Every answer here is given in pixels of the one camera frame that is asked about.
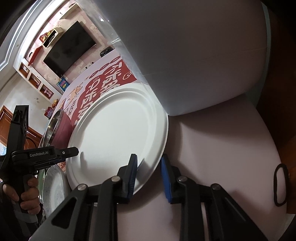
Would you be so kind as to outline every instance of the flat screen tv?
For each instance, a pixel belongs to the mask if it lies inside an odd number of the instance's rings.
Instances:
[[[54,44],[43,62],[59,77],[96,42],[77,21]]]

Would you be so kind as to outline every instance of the table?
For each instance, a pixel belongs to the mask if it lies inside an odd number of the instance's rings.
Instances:
[[[104,89],[110,70],[117,82],[109,80],[106,85],[112,84]],[[76,124],[101,94],[133,81],[135,77],[114,50],[74,80],[59,104]],[[264,122],[244,96],[169,117],[165,152],[183,175],[203,185],[221,184],[269,240],[281,235],[286,206],[276,207],[273,202],[273,173],[280,163],[279,155]],[[284,178],[279,173],[279,201],[284,195]],[[177,241],[180,213],[180,205],[170,205],[165,199],[158,167],[129,205],[118,206],[119,240]]]

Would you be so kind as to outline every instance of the black handle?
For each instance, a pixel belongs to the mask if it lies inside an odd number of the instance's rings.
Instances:
[[[31,174],[25,176],[15,176],[11,178],[9,182],[7,182],[7,184],[12,186],[16,190],[19,196],[19,201],[15,204],[12,204],[12,206],[15,217],[17,218],[22,229],[22,233],[25,237],[31,237],[38,228],[37,216],[29,214],[27,210],[23,210],[20,207],[21,202],[23,202],[23,200],[21,199],[21,194],[29,190],[30,187],[28,185],[28,180],[32,177],[33,175]]]

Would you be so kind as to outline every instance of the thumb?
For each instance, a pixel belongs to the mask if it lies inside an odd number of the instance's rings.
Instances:
[[[19,196],[17,194],[17,192],[15,191],[15,189],[11,186],[9,186],[8,184],[4,184],[3,185],[3,192],[10,197],[13,201],[18,202],[19,201]]]

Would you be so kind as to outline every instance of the black hair tie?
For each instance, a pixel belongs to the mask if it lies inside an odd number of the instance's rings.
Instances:
[[[286,197],[285,200],[282,203],[278,203],[277,201],[277,171],[282,168],[285,176],[285,183],[286,183]],[[285,164],[281,163],[276,167],[276,170],[274,171],[274,204],[277,207],[283,206],[287,202],[287,193],[288,193],[288,185],[289,185],[289,171]]]

